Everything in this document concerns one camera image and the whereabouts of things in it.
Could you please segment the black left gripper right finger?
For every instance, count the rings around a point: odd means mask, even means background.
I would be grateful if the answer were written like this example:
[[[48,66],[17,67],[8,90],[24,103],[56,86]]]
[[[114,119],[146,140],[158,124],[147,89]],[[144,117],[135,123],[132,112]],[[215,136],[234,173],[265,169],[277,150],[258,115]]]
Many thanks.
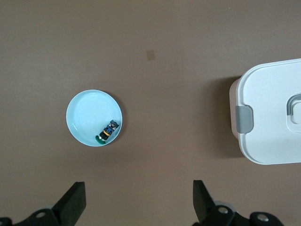
[[[281,226],[282,222],[267,212],[241,216],[233,205],[214,201],[202,180],[193,181],[193,206],[198,218],[195,226]]]

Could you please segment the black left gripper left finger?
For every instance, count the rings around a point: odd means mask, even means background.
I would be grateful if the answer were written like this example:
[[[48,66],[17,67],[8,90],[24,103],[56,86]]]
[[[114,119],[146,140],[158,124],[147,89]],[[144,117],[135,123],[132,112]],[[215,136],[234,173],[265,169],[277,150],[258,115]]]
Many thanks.
[[[74,226],[86,208],[84,182],[75,182],[52,207],[40,209],[17,226]]]

